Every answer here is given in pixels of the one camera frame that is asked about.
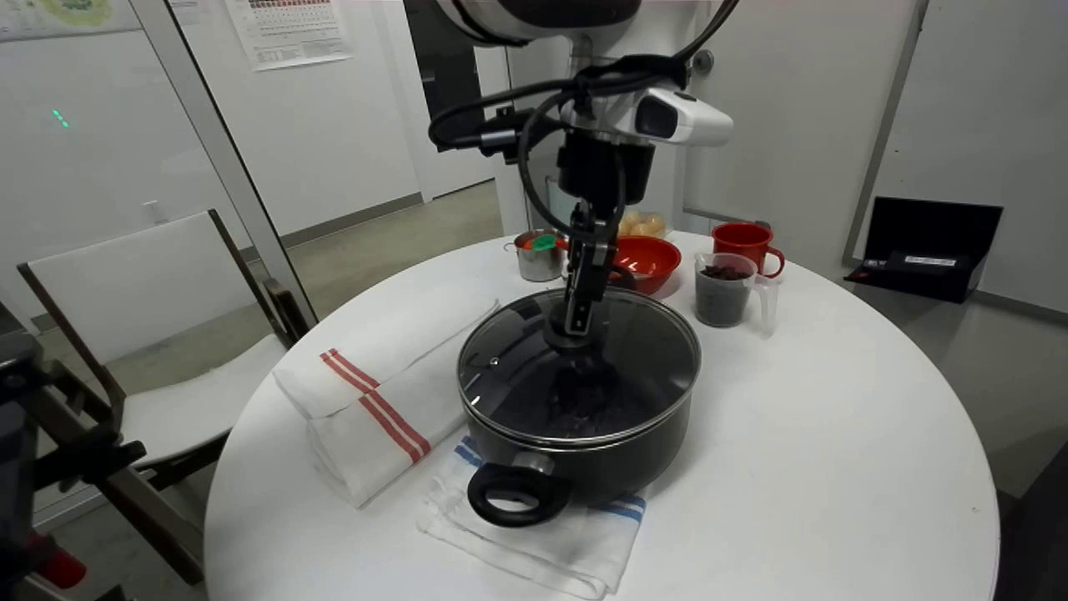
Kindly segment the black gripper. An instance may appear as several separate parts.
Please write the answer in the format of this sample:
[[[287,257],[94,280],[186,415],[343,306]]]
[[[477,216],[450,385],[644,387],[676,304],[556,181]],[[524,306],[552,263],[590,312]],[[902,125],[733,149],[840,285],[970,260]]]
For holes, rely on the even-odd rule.
[[[611,142],[587,131],[568,131],[556,149],[559,191],[577,201],[572,210],[572,269],[565,290],[565,333],[587,338],[587,319],[611,282],[615,251],[587,251],[596,230],[620,221],[644,201],[654,149],[642,142]]]

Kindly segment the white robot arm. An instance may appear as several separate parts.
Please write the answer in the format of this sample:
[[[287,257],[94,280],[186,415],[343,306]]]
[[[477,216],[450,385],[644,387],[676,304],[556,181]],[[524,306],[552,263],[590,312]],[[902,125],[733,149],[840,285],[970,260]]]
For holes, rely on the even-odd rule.
[[[716,146],[733,120],[692,89],[709,38],[740,0],[437,0],[479,47],[565,35],[572,73],[486,92],[437,113],[437,149],[505,153],[531,208],[568,238],[553,333],[590,338],[611,282],[615,238],[646,191],[654,146]]]

